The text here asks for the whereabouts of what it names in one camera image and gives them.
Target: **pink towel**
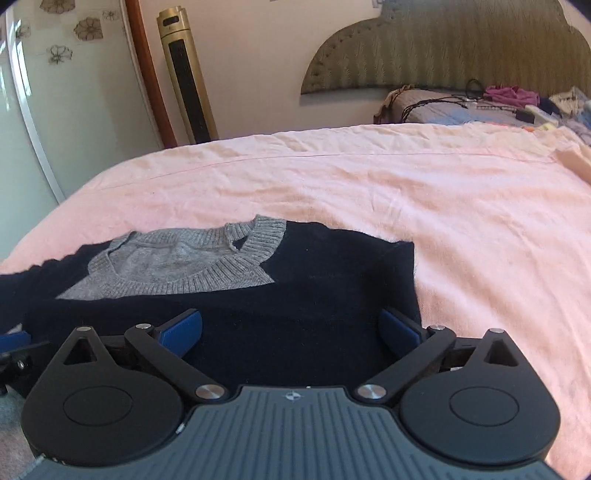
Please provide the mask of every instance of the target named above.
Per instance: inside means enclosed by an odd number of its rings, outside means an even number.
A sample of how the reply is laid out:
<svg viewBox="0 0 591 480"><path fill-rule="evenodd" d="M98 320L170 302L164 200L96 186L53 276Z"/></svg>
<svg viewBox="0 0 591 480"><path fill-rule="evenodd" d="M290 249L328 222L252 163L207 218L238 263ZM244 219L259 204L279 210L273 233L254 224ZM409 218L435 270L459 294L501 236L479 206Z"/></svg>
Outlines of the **pink towel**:
<svg viewBox="0 0 591 480"><path fill-rule="evenodd" d="M519 87L488 87L486 95L491 97L494 102L504 103L506 105L523 108L526 105L540 104L540 96L537 92L529 92Z"/></svg>

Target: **pink blanket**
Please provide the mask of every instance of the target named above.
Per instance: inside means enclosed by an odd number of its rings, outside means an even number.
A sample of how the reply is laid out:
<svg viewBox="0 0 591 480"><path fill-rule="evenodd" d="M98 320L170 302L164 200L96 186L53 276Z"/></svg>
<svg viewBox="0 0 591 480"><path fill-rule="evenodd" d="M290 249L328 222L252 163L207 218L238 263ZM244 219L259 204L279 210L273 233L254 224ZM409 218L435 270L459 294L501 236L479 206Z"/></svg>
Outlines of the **pink blanket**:
<svg viewBox="0 0 591 480"><path fill-rule="evenodd" d="M27 268L131 229L255 214L416 244L424 323L506 329L562 416L548 457L591 472L591 150L568 129L387 125L163 151L90 181L0 265Z"/></svg>

